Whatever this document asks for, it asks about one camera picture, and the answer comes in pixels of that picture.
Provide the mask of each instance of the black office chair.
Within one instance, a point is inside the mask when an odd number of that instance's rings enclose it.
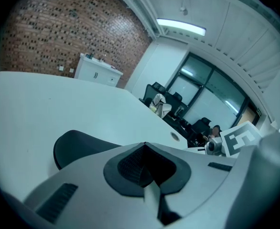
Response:
[[[189,141],[191,143],[194,143],[195,139],[197,138],[197,135],[200,133],[204,133],[207,130],[210,129],[209,123],[211,120],[207,119],[206,117],[203,117],[202,119],[196,121],[190,128],[190,135],[189,135]]]
[[[183,97],[179,93],[177,93],[177,92],[175,92],[173,94],[173,97],[176,98],[180,102],[183,100]]]
[[[161,84],[159,84],[158,82],[155,82],[153,84],[153,88],[155,88],[156,90],[158,90],[161,94],[165,94],[166,93],[166,89],[164,86],[162,86]]]
[[[172,95],[168,92],[164,95],[165,100],[167,101],[167,104],[170,104],[172,106],[171,111],[168,113],[168,115],[172,116],[172,117],[174,117],[176,110],[182,105],[182,101],[179,100],[179,97],[174,96],[174,95],[175,94]]]
[[[148,84],[146,86],[143,99],[139,98],[139,100],[148,107],[150,105],[150,103],[152,102],[152,99],[154,99],[154,97],[160,93],[161,92],[159,92],[156,88],[154,88],[152,85]]]
[[[119,146],[83,132],[71,130],[57,139],[53,148],[53,156],[55,164],[60,170],[77,159]]]

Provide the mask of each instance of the glass window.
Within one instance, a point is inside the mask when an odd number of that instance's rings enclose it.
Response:
[[[214,71],[206,87],[237,115],[244,102],[244,95],[219,72]]]
[[[183,97],[182,102],[185,105],[188,105],[194,95],[197,93],[198,89],[199,86],[191,82],[191,80],[178,76],[173,85],[170,87],[169,93],[179,93]]]
[[[227,105],[207,88],[203,89],[183,118],[193,125],[203,117],[211,121],[210,128],[219,125],[222,131],[229,129],[237,118]]]
[[[195,82],[204,84],[211,70],[212,68],[204,62],[196,58],[189,57],[181,68],[180,73]]]
[[[224,76],[214,71],[206,88],[183,117],[190,124],[206,117],[210,128],[219,125],[221,130],[229,129],[245,100],[244,95]]]
[[[190,56],[179,71],[179,76],[170,87],[169,93],[179,93],[183,97],[182,102],[189,105],[199,87],[207,81],[211,71],[210,66]]]

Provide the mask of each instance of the ceiling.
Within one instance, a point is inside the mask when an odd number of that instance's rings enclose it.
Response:
[[[177,39],[212,54],[262,95],[280,70],[280,18],[259,0],[124,0],[149,35]],[[179,9],[185,6],[187,15]],[[159,26],[157,18],[206,28],[206,35]]]

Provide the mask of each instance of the white cabinet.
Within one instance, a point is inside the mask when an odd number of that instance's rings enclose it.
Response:
[[[122,72],[113,69],[111,65],[86,58],[81,53],[74,78],[116,86],[122,75]]]

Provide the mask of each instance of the cabinet door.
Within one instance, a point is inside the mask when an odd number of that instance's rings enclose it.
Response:
[[[78,75],[78,79],[90,82],[97,82],[97,72],[97,67],[92,67],[91,65],[83,64]]]
[[[119,76],[106,69],[101,69],[97,72],[96,81],[97,83],[116,86],[119,80]]]

